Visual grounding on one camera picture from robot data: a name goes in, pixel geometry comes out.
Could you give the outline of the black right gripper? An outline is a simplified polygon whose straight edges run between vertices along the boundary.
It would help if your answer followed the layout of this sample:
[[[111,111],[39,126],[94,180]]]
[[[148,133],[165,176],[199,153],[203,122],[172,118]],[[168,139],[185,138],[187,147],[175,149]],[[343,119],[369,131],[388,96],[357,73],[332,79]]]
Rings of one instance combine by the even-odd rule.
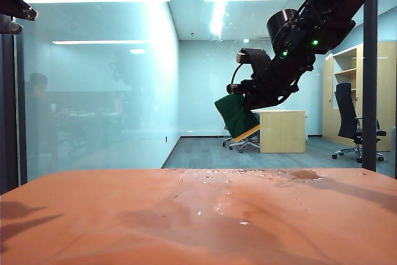
[[[277,106],[299,91],[300,77],[307,71],[313,71],[312,58],[275,58],[266,70],[243,84],[228,84],[228,94],[245,94],[244,108],[255,110]]]

